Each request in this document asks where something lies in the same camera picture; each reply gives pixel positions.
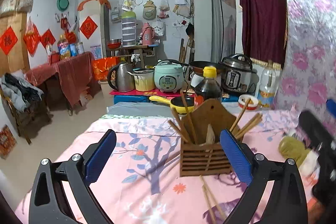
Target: pink thermos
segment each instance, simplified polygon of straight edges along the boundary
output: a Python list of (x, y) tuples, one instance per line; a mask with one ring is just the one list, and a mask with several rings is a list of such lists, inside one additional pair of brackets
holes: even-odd
[(148, 22), (144, 23), (142, 27), (142, 45), (153, 45), (154, 36), (155, 32), (153, 27), (151, 27)]

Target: yellow frying pan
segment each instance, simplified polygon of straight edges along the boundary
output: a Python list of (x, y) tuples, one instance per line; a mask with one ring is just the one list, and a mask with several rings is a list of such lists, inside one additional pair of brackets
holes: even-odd
[[(183, 105), (181, 97), (175, 97), (169, 100), (169, 99), (166, 99), (160, 96), (150, 96), (149, 99), (151, 101), (156, 101), (156, 102), (167, 104), (170, 106), (170, 108), (175, 108), (179, 114), (186, 114), (185, 107)], [(188, 106), (188, 111), (192, 112), (194, 110), (194, 98), (186, 96), (185, 101)]]

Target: olive green object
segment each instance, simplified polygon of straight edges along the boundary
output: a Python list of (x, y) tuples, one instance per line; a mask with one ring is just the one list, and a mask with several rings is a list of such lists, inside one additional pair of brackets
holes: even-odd
[(306, 149), (301, 141), (290, 136), (286, 136), (281, 140), (278, 150), (285, 159), (294, 159), (298, 168), (310, 152), (310, 149)]
[(57, 0), (57, 9), (64, 12), (69, 7), (69, 0)]
[(129, 18), (129, 17), (137, 17), (137, 15), (133, 11), (129, 11), (129, 12), (126, 11), (121, 15), (121, 18)]

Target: blue gripper pad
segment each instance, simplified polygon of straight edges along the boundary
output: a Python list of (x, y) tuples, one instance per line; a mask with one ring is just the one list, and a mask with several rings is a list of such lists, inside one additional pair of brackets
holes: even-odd
[(327, 110), (336, 118), (336, 103), (333, 99), (328, 99), (325, 104)]
[(104, 140), (99, 142), (98, 148), (85, 165), (85, 183), (89, 185), (98, 180), (100, 173), (103, 171), (107, 160), (110, 158), (117, 143), (117, 135), (110, 130)]
[(239, 180), (250, 185), (253, 177), (251, 175), (251, 164), (244, 155), (235, 137), (227, 129), (220, 133), (220, 144), (235, 170)]

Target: soy sauce bottle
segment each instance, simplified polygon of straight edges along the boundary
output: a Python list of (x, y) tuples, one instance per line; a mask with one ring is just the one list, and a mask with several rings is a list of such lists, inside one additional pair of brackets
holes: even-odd
[(194, 109), (199, 107), (207, 99), (217, 99), (222, 102), (222, 87), (217, 83), (217, 69), (204, 67), (204, 79), (195, 87)]

